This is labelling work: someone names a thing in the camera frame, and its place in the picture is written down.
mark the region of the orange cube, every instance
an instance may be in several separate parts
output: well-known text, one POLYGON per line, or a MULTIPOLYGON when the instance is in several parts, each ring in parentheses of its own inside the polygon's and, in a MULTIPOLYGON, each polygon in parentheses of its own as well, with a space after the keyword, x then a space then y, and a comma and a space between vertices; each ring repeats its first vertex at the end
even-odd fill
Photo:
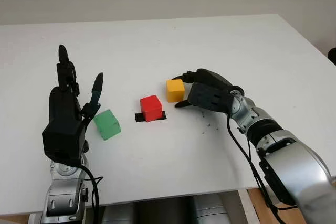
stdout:
POLYGON ((181 102, 184 97, 184 85, 181 79, 166 82, 167 102, 181 102))

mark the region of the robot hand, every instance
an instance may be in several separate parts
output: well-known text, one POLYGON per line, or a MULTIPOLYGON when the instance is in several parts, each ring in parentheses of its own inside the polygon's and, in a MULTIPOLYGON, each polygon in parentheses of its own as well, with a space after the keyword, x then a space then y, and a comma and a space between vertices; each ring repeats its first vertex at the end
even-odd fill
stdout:
POLYGON ((264 178, 281 202, 297 205, 308 224, 336 222, 336 188, 331 185, 330 172, 318 154, 284 130, 266 111, 256 107, 244 96, 242 88, 222 76, 198 69, 174 79, 193 84, 188 99, 175 107, 194 105, 228 115, 229 134, 248 160, 266 204, 280 223, 284 222, 278 216, 278 210, 293 207, 280 209, 272 204, 250 156, 231 132, 230 118, 256 148, 264 178))
POLYGON ((173 78, 175 79, 193 84, 188 99, 177 103, 177 108, 194 105, 211 111, 231 113, 234 95, 244 95, 239 86, 234 86, 222 76, 203 68, 196 72, 188 71, 173 78))

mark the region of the white table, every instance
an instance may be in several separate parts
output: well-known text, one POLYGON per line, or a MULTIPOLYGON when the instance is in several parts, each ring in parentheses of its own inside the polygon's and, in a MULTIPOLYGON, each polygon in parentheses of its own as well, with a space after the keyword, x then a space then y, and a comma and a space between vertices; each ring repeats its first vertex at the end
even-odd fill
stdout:
POLYGON ((256 186, 225 116, 165 100, 167 79, 201 67, 243 87, 336 174, 336 67, 278 15, 0 26, 0 214, 43 209, 51 179, 41 133, 60 43, 80 104, 104 72, 100 112, 111 109, 122 128, 107 141, 93 122, 86 133, 102 204, 256 186), (152 94, 167 120, 136 123, 139 99, 152 94))

